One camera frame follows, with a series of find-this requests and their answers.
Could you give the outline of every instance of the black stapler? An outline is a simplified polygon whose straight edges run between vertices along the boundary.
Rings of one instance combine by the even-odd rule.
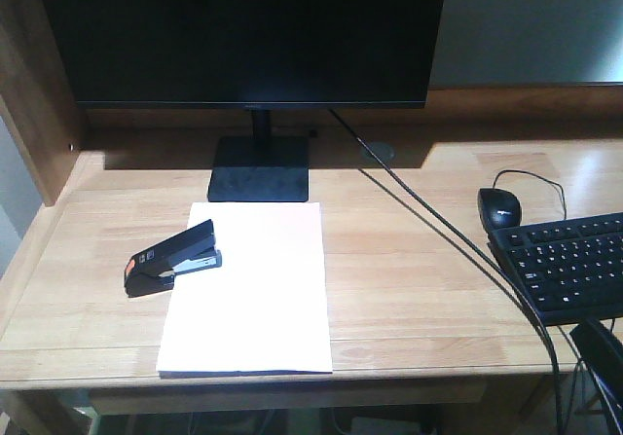
[[[215,248],[212,220],[196,225],[133,255],[124,271],[129,297],[145,296],[173,288],[175,277],[221,266]]]

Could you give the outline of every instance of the monitor stand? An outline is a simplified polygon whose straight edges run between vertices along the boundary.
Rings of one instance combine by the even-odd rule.
[[[224,136],[216,148],[209,201],[307,201],[308,139],[272,136],[270,111],[251,111],[253,136]]]

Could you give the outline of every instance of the black mouse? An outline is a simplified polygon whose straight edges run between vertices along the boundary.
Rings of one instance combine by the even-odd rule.
[[[478,212],[487,234],[501,228],[519,226],[522,207],[510,192],[486,188],[478,191]]]

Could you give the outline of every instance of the keyboard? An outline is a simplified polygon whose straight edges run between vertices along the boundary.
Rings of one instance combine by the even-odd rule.
[[[623,316],[623,213],[504,228],[489,239],[545,326]]]

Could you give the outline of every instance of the sheet of paper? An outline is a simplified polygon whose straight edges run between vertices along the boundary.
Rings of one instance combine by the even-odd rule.
[[[182,274],[160,372],[332,372],[320,206],[195,203],[212,219],[220,268]]]

